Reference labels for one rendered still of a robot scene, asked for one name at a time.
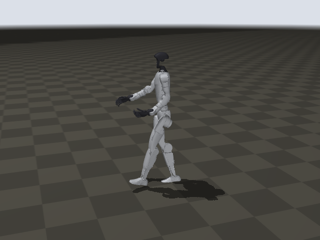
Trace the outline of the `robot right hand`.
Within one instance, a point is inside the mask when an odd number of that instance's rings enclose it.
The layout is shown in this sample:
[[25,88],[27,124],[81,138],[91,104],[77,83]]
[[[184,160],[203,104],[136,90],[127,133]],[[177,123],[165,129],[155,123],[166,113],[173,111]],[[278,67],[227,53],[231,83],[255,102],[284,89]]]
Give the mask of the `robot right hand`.
[[130,98],[132,98],[133,95],[128,95],[127,97],[126,96],[120,96],[116,101],[115,101],[115,104],[119,107],[120,104],[122,103],[125,103],[127,101],[131,101]]

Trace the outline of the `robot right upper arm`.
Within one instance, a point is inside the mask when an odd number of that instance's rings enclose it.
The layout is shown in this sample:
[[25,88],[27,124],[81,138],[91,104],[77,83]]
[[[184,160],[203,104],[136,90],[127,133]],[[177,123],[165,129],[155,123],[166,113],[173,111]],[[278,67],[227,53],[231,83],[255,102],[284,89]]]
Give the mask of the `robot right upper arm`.
[[146,93],[149,94],[149,93],[151,93],[151,92],[155,89],[154,81],[155,81],[155,77],[154,77],[154,79],[152,80],[151,85],[150,85],[150,86],[147,85],[147,86],[145,87],[145,92],[146,92]]

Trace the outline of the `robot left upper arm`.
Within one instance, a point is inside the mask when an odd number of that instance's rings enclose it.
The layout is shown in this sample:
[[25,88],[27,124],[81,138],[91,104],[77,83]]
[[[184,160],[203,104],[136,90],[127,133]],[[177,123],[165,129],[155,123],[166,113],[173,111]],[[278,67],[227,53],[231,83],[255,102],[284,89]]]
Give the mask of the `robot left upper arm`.
[[159,80],[161,82],[162,90],[164,92],[161,99],[163,100],[165,96],[169,96],[169,100],[170,100],[171,95],[170,95],[170,88],[169,88],[169,76],[163,73],[160,75]]

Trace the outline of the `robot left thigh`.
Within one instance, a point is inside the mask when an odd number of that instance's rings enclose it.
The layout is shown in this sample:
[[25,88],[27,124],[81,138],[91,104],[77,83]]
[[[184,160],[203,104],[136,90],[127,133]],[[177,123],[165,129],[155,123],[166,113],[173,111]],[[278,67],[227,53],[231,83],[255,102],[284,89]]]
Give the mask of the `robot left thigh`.
[[155,126],[151,132],[150,139],[149,139],[148,148],[150,149],[150,154],[155,148],[158,149],[158,147],[156,147],[156,146],[164,134],[163,127],[169,128],[172,125],[172,122],[173,121],[171,120],[171,118],[167,114],[165,116],[162,116],[157,121],[157,123],[155,124]]

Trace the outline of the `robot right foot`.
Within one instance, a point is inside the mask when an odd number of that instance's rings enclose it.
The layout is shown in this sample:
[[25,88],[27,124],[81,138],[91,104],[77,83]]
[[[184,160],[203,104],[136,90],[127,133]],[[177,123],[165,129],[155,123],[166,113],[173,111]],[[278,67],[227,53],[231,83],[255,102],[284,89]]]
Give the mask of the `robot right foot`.
[[181,181],[181,177],[179,175],[176,175],[176,177],[169,176],[168,178],[161,180],[162,183],[171,183],[178,181]]

